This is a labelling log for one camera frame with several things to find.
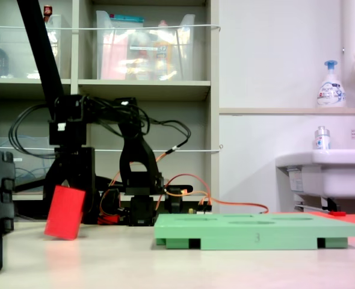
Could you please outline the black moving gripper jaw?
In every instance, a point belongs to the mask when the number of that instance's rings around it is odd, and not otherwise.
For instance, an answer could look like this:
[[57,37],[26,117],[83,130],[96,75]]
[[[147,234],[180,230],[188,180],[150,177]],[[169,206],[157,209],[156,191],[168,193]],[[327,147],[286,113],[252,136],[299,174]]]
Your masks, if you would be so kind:
[[70,185],[69,172],[61,160],[56,159],[46,174],[43,185],[43,208],[45,215],[48,216],[49,209],[54,196],[54,190],[57,185]]

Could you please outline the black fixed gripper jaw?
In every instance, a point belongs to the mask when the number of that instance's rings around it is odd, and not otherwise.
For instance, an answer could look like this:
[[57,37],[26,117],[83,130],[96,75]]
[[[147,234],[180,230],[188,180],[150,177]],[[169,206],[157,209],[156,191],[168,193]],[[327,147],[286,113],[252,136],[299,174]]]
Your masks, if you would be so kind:
[[94,156],[77,156],[72,161],[70,186],[86,192],[86,199],[94,199],[96,173]]

